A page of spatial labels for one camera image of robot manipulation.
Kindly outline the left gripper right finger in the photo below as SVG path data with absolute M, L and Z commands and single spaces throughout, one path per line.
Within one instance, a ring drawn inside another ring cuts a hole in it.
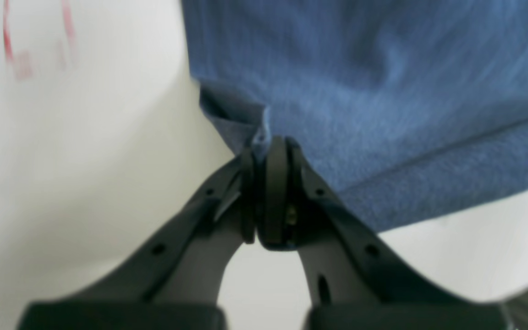
M 258 238 L 299 254 L 306 330 L 514 328 L 500 303 L 469 302 L 413 269 L 346 209 L 294 139 L 274 137 L 259 173 Z

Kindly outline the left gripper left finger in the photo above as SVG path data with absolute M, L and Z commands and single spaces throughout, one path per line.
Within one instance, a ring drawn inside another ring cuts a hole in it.
M 255 165 L 246 148 L 109 274 L 34 302 L 21 330 L 226 330 L 217 300 L 237 249 L 255 240 Z

